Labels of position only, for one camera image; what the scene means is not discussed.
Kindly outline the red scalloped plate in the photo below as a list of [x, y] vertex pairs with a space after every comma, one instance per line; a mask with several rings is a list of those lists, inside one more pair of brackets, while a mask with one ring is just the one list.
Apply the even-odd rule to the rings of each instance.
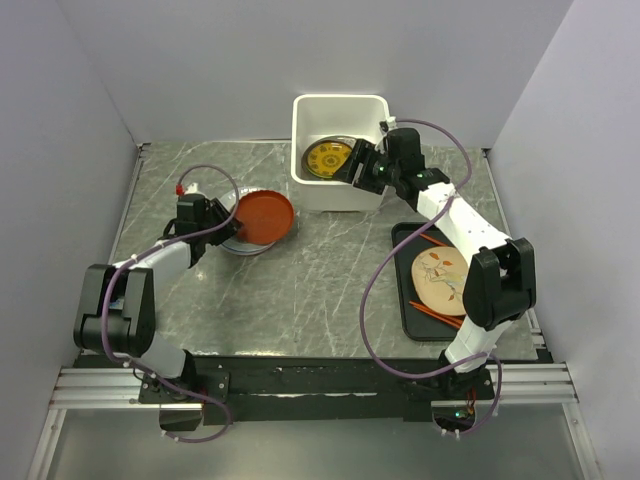
[[293, 226], [295, 212], [281, 193], [258, 190], [244, 195], [236, 211], [242, 224], [238, 237], [247, 243], [267, 245], [284, 238]]

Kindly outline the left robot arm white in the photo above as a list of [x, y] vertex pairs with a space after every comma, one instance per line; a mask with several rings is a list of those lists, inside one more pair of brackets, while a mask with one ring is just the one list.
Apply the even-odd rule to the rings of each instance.
[[181, 195], [175, 217], [153, 247], [115, 264], [88, 267], [73, 330], [76, 346], [122, 365], [133, 363], [152, 388], [162, 386], [176, 401], [206, 394], [193, 355], [157, 332], [156, 296], [159, 287], [195, 266], [208, 246], [239, 232], [235, 210], [200, 193]]

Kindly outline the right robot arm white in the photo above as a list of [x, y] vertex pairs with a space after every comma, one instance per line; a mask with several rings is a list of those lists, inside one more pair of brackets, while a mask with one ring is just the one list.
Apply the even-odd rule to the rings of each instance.
[[482, 382], [485, 364], [501, 335], [536, 303], [532, 244], [494, 228], [460, 195], [438, 168], [428, 167], [413, 127], [388, 131], [376, 147], [357, 139], [334, 179], [369, 193], [395, 190], [415, 212], [453, 243], [469, 267], [462, 292], [461, 328], [441, 353], [439, 369], [413, 374], [384, 361], [381, 368], [412, 381], [432, 379], [447, 398], [460, 398]]

